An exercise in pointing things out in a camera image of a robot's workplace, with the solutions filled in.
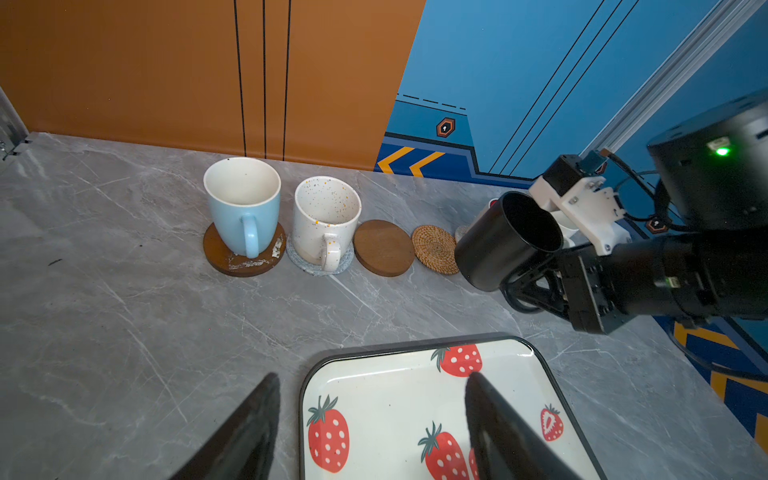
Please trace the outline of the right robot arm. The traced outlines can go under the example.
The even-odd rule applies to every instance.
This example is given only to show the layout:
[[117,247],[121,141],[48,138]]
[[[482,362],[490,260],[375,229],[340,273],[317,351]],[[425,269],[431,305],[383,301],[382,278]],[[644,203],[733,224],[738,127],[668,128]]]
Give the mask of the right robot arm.
[[659,175],[656,219],[667,233],[556,254],[502,286],[577,331],[608,334],[631,319],[667,316],[690,328],[713,317],[767,316],[767,94],[703,112],[648,144]]

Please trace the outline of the woven rattan round coaster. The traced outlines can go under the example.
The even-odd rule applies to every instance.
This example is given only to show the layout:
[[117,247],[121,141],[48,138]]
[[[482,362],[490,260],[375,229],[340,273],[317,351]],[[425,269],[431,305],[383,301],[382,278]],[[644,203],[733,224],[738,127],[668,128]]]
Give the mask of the woven rattan round coaster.
[[413,231],[411,240],[416,258],[424,266],[442,275],[459,273],[454,256],[456,241],[446,230],[422,225]]

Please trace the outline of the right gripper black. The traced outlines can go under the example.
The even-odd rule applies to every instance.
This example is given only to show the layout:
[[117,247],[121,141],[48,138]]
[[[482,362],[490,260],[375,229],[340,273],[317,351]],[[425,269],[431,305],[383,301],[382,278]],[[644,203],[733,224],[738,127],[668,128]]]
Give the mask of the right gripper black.
[[633,319],[620,311],[603,283],[603,268],[591,246],[560,250],[513,273],[500,291],[520,313],[545,311],[589,334],[608,335]]

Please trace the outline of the white mug blue handle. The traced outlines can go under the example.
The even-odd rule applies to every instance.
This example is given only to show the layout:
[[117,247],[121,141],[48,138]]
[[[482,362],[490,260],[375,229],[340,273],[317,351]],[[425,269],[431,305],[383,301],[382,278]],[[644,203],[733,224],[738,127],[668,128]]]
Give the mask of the white mug blue handle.
[[278,172],[263,160],[230,157],[208,167],[203,185],[225,245],[249,259],[267,250],[278,225],[282,188]]

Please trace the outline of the grey blue rope coaster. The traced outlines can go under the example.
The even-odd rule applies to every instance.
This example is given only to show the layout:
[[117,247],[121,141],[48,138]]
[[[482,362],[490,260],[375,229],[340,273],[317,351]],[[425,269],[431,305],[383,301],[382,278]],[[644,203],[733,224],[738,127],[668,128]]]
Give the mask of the grey blue rope coaster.
[[338,275],[343,272],[345,272],[350,265],[352,264],[354,258],[355,258],[355,252],[354,247],[350,245],[346,252],[342,255],[340,264],[338,268],[334,271],[325,271],[322,269],[320,265],[313,264],[311,262],[308,262],[304,260],[296,251],[292,244],[292,240],[290,238],[287,239],[286,243],[286,253],[288,254],[291,261],[301,270],[303,270],[305,273],[314,276],[314,277],[322,277],[322,276],[330,276],[330,275]]

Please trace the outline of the white multicolour woven rope coaster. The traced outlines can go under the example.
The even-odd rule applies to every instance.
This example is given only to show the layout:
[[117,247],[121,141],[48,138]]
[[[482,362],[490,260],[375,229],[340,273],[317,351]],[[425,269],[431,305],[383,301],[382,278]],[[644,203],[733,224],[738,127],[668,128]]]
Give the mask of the white multicolour woven rope coaster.
[[454,238],[456,242],[460,242],[469,230],[468,225],[459,226],[454,232]]

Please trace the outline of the dark scratched wooden coaster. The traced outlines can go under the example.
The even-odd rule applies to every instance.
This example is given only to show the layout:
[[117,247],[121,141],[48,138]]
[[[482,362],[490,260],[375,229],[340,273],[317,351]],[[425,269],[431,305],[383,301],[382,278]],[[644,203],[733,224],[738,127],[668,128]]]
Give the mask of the dark scratched wooden coaster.
[[221,239],[213,223],[209,225],[203,237],[203,251],[209,264],[228,276],[254,277],[273,269],[283,258],[287,245],[287,236],[281,224],[268,248],[258,257],[249,259],[233,253]]

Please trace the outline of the plain white mug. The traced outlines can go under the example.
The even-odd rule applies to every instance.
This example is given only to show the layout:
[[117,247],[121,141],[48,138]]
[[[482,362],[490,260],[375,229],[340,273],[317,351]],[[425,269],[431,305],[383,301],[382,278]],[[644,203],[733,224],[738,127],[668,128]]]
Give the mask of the plain white mug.
[[573,237],[579,232],[579,228],[562,211],[554,211],[551,215],[560,228],[563,237],[563,247],[574,247],[575,242]]

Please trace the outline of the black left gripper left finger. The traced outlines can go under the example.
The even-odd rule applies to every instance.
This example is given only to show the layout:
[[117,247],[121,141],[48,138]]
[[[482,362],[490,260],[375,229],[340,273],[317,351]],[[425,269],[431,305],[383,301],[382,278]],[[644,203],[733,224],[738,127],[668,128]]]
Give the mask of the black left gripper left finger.
[[278,434],[280,382],[267,374],[174,479],[266,479]]

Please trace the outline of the brown round wooden coaster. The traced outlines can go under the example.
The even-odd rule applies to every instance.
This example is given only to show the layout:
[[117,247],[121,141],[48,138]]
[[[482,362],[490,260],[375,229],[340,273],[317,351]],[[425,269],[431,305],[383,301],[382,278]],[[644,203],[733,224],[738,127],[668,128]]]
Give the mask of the brown round wooden coaster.
[[355,231],[353,246],[357,260],[370,272],[383,277],[404,274],[415,260],[409,235],[384,220],[362,223]]

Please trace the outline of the black mug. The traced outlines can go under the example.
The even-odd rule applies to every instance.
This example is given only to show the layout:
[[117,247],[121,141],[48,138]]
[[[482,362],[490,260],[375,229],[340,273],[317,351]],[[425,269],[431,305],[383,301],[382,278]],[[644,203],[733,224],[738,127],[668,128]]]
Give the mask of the black mug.
[[554,217],[529,195],[509,191],[458,242],[455,261],[475,288],[493,292],[509,277],[557,253],[563,235]]

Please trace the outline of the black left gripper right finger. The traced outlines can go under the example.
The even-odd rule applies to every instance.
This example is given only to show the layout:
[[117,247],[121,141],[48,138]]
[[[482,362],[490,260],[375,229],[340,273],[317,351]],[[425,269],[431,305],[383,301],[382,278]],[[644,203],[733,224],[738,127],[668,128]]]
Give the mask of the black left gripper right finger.
[[[470,375],[465,389],[470,444],[482,479],[581,479],[585,465],[570,406],[551,384],[536,378]],[[563,437],[548,441],[542,411],[563,422]]]

